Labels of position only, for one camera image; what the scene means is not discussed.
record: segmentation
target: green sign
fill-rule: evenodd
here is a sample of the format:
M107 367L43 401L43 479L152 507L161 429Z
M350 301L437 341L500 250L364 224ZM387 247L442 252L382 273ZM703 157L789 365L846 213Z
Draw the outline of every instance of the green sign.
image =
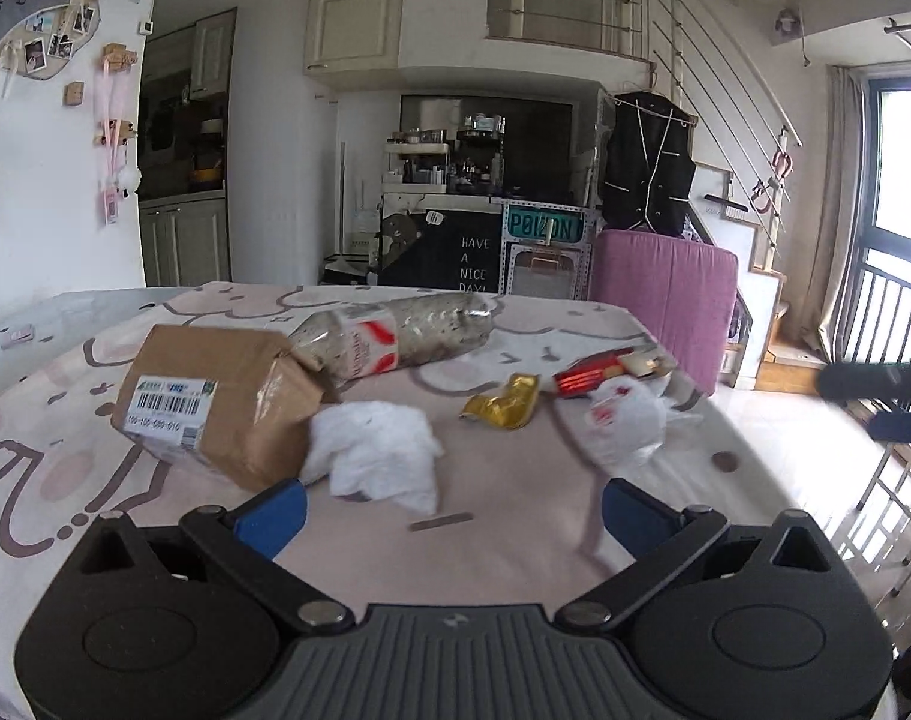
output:
M533 241L544 241L548 237L551 221L551 240L558 244L577 244L582 240L585 219L578 213L566 211L543 211L540 208L527 208L521 205L510 205L509 234L515 238L527 238Z

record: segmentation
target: pink tablecloth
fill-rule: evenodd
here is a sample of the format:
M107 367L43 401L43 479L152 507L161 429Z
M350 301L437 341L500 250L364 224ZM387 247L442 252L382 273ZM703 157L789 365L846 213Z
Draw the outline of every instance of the pink tablecloth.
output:
M147 310L38 371L0 398L0 716L29 717L12 668L16 639L92 517L130 512L171 524L202 503L233 507L246 493L222 479L160 463L109 426L116 389L152 325L183 323L291 332L339 302L401 298L415 290L212 283ZM305 530L281 565L364 613L367 603L498 604L555 610L610 572L596 559L599 493L607 477L570 435L581 406L545 398L524 429L505 433L458 418L465 399L513 372L548 376L573 360L649 343L624 310L596 303L497 298L487 346L447 362L361 380L347 400L424 409L446 456L439 515L471 514L411 532L390 503L350 503L310 490ZM742 523L790 506L745 441L683 375L670 389L703 423L668 442L627 477L668 504L702 502ZM735 461L718 463L721 450Z

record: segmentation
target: curtain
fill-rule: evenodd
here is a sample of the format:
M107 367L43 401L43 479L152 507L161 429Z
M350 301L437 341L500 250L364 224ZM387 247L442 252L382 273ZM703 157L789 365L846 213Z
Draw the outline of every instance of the curtain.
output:
M868 127L868 88L846 68L828 68L828 159L815 262L802 306L802 337L830 362L842 357L839 319L855 249Z

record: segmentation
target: pink chair backrest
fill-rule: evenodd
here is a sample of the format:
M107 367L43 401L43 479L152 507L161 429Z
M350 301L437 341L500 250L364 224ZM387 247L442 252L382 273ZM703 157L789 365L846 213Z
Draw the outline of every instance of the pink chair backrest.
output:
M738 260L732 252L654 233L596 239L588 299L628 309L706 394L729 336Z

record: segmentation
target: glossy floor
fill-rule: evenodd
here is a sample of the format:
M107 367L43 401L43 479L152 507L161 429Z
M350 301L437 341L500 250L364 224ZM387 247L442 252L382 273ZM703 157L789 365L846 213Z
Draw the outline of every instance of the glossy floor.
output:
M778 483L814 517L861 584L895 648L911 644L911 580L897 597L889 590L911 549L911 521L875 488L861 497L882 457L861 426L842 410L803 395L720 388L712 402L741 430ZM882 474L893 487L903 467L890 460ZM911 480L900 492L911 504Z

